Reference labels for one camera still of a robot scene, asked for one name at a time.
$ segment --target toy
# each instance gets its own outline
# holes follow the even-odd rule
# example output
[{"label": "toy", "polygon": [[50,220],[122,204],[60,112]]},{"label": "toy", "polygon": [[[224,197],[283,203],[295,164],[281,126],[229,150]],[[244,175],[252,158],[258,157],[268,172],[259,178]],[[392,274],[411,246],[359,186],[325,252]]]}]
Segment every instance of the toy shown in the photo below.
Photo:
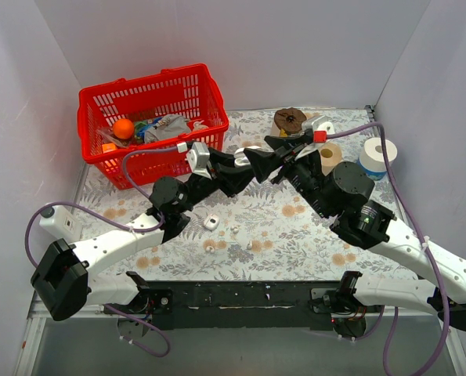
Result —
[{"label": "toy", "polygon": [[102,144],[102,152],[109,153],[110,151],[115,151],[117,146],[113,143],[103,143]]},{"label": "toy", "polygon": [[209,214],[208,217],[204,220],[203,226],[210,231],[213,231],[217,228],[220,223],[220,218],[215,214]]},{"label": "toy", "polygon": [[130,139],[134,131],[135,126],[129,119],[120,119],[113,124],[113,133],[119,139]]}]

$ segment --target toilet paper roll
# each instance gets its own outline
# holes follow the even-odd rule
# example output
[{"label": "toilet paper roll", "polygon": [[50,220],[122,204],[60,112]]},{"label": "toilet paper roll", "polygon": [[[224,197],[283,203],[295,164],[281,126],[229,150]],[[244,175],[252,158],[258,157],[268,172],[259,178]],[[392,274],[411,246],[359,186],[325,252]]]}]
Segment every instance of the toilet paper roll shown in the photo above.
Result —
[{"label": "toilet paper roll", "polygon": [[332,169],[342,161],[341,148],[334,143],[325,143],[320,148],[321,169],[324,175],[330,174]]},{"label": "toilet paper roll", "polygon": [[[386,139],[386,150],[388,151],[389,163],[396,159],[398,150],[394,143]],[[365,141],[358,164],[365,170],[367,175],[373,180],[380,180],[386,175],[386,164],[382,155],[382,145],[380,137],[373,137]]]}]

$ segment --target floral tablecloth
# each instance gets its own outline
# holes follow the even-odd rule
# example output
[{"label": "floral tablecloth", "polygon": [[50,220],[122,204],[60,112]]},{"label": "floral tablecloth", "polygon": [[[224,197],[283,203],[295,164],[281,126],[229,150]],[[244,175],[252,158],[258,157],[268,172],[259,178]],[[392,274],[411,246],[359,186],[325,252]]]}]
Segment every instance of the floral tablecloth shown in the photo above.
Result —
[{"label": "floral tablecloth", "polygon": [[[369,121],[365,110],[302,110],[327,115],[336,132]],[[270,133],[275,111],[230,111],[223,150],[233,153],[242,146],[267,147],[263,138]],[[344,160],[355,161],[372,135],[372,131],[362,132],[333,142],[341,147]],[[150,191],[152,185],[145,189]],[[399,215],[387,177],[376,183],[372,198]],[[114,188],[94,167],[89,169],[80,204],[121,223],[130,222],[150,206],[136,190]],[[210,213],[221,219],[213,232],[202,226]],[[142,250],[104,273],[133,270],[146,280],[339,280],[346,270],[359,270],[383,277],[416,278],[388,258],[338,239],[328,229],[331,220],[321,219],[286,181],[277,186],[254,181],[232,199],[216,192],[188,215],[191,222],[178,237]],[[83,239],[112,230],[83,212],[77,211],[76,216],[85,224]],[[239,227],[238,234],[231,231],[233,225]],[[249,241],[251,250],[247,249]],[[215,248],[214,254],[205,252],[209,245]]]}]

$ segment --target red basket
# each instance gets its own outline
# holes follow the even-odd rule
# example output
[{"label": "red basket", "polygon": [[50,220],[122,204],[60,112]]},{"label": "red basket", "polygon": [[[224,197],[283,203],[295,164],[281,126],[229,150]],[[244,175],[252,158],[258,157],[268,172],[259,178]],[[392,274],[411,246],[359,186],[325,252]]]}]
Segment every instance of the red basket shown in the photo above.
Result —
[{"label": "red basket", "polygon": [[[97,129],[109,128],[116,120],[140,121],[166,114],[181,114],[203,121],[207,129],[182,134],[127,149],[102,152],[103,138]],[[79,93],[78,134],[83,159],[95,165],[119,190],[132,188],[121,170],[123,157],[135,150],[162,149],[182,141],[197,140],[222,150],[229,121],[219,88],[204,64],[163,69],[160,74],[82,89]],[[190,173],[186,155],[177,151],[162,154],[140,154],[130,158],[127,169],[139,184],[158,178]]]}]

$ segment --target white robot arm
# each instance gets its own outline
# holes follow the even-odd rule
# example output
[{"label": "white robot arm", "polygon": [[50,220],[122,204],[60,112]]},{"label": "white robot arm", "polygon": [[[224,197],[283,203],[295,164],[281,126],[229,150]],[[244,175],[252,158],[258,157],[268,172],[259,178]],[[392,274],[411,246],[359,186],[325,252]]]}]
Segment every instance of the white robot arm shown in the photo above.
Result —
[{"label": "white robot arm", "polygon": [[[153,207],[127,224],[133,229],[151,228],[163,215],[164,225],[155,231],[113,230],[74,244],[64,240],[52,243],[31,283],[54,320],[64,320],[82,306],[93,304],[114,303],[135,312],[141,302],[151,300],[151,282],[133,272],[109,277],[99,273],[138,251],[179,235],[190,220],[183,212],[192,210],[216,190],[232,197],[254,177],[261,182],[278,168],[281,169],[271,182],[287,179],[320,216],[336,216],[331,230],[342,240],[397,261],[425,278],[387,280],[346,272],[339,287],[313,301],[313,306],[316,303],[325,312],[342,312],[349,306],[388,305],[443,316],[436,278],[421,246],[424,241],[419,241],[413,230],[387,208],[369,200],[374,182],[357,164],[342,162],[331,174],[323,176],[320,155],[313,147],[316,137],[310,128],[297,137],[267,136],[266,142],[274,152],[245,149],[249,163],[240,165],[235,165],[233,155],[193,143],[188,161],[194,173],[189,180],[157,180],[150,197]],[[450,297],[450,324],[466,330],[466,260],[428,243]]]}]

